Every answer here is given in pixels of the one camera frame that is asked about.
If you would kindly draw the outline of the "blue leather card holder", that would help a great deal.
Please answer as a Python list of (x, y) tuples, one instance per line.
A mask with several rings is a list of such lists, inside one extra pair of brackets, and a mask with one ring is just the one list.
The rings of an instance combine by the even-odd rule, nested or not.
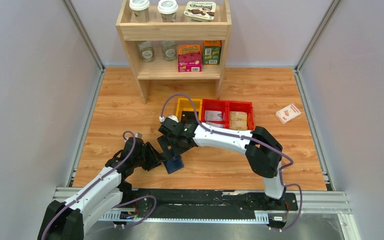
[(168, 174), (172, 174), (184, 167), (182, 157), (176, 155), (173, 159), (166, 160), (164, 162), (164, 167)]

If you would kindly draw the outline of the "yellow plastic bin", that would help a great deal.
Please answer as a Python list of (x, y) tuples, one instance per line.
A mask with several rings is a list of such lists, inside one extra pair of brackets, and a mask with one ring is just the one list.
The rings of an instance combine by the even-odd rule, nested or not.
[[(200, 120), (201, 115), (202, 115), (203, 99), (202, 98), (192, 98), (191, 100), (195, 106), (195, 109), (196, 109), (196, 112), (198, 115), (198, 119)], [(176, 114), (175, 115), (180, 122), (181, 122), (182, 111), (194, 111), (194, 108), (193, 108), (191, 102), (185, 97), (179, 97), (177, 100)]]

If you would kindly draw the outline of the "red double plastic bin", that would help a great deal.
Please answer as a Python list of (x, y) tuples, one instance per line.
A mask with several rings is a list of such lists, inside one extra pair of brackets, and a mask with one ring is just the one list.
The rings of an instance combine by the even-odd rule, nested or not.
[[(205, 121), (204, 115), (206, 110), (222, 111), (224, 114), (224, 121)], [(253, 104), (249, 101), (203, 99), (200, 121), (202, 123), (207, 123), (209, 125), (212, 124), (215, 127), (219, 127), (219, 128), (223, 127), (223, 128), (229, 129), (230, 128), (230, 112), (232, 111), (247, 113), (248, 114), (248, 118), (247, 118), (248, 130), (253, 130), (255, 128)]]

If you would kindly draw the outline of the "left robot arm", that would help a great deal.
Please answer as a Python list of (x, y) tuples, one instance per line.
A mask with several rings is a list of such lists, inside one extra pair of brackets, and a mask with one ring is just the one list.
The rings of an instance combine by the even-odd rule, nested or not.
[(90, 228), (113, 208), (125, 208), (134, 198), (126, 182), (135, 168), (150, 171), (164, 162), (162, 154), (141, 138), (125, 139), (124, 148), (109, 159), (99, 174), (64, 201), (53, 200), (46, 208), (39, 240), (82, 240)]

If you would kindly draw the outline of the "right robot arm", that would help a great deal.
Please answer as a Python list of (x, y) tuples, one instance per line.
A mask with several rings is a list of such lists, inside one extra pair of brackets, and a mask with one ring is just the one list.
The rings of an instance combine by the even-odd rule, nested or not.
[(263, 178), (266, 205), (276, 210), (285, 203), (286, 188), (280, 177), (283, 147), (265, 128), (232, 130), (195, 120), (181, 123), (174, 115), (161, 116), (159, 121), (162, 135), (157, 141), (166, 158), (194, 147), (214, 147), (241, 154), (247, 158), (251, 170)]

